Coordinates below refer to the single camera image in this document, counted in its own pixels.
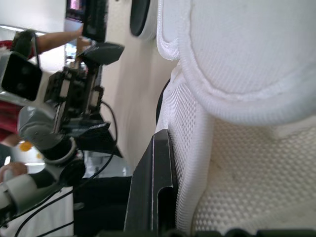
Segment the black camera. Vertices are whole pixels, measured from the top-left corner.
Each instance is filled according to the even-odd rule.
[[[4,91],[35,101],[42,77],[39,67],[25,60],[19,53],[10,52],[1,57],[0,70]]]

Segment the white table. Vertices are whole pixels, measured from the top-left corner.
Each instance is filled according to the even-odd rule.
[[[72,188],[63,188],[63,190],[55,194],[50,200],[60,197],[61,195],[69,192]],[[74,220],[73,211],[73,195],[69,195],[60,201],[48,206],[43,211],[35,215],[22,229],[19,236],[34,237],[44,234],[50,230],[60,227],[64,224],[70,223]],[[16,231],[22,222],[33,212],[27,213],[10,222],[7,229],[1,228],[0,235],[3,237],[14,237]],[[54,233],[47,235],[48,237],[55,236],[73,236],[73,225],[62,228]]]

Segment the orange object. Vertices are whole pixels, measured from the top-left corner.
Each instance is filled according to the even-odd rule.
[[[29,151],[31,148],[33,147],[33,145],[29,142],[23,142],[19,145],[19,148],[22,152],[27,152]]]

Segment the white mesh seat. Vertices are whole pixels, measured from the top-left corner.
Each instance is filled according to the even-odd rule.
[[[206,188],[213,118],[196,102],[180,71],[178,65],[164,91],[156,132],[169,130],[179,183],[177,226],[189,231]]]
[[[179,1],[177,73],[190,101],[217,118],[199,126],[211,133],[201,146],[208,159],[200,149],[175,155],[179,229],[316,227],[315,11],[312,0]],[[165,93],[159,118],[181,137],[175,151],[192,148],[179,130],[194,127],[182,107],[173,119],[180,93]],[[204,166],[202,174],[183,168],[202,162],[207,180]],[[195,191],[200,182],[204,192]]]
[[[158,0],[157,47],[168,60],[179,59],[177,20],[179,0]]]

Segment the wall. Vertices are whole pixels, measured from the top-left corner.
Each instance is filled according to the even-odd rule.
[[[66,0],[0,0],[0,24],[32,28],[43,32],[64,31]],[[0,40],[10,40],[5,32]],[[64,47],[41,56],[45,71],[61,70],[65,62]]]
[[[43,32],[64,30],[66,0],[1,0],[0,23]]]

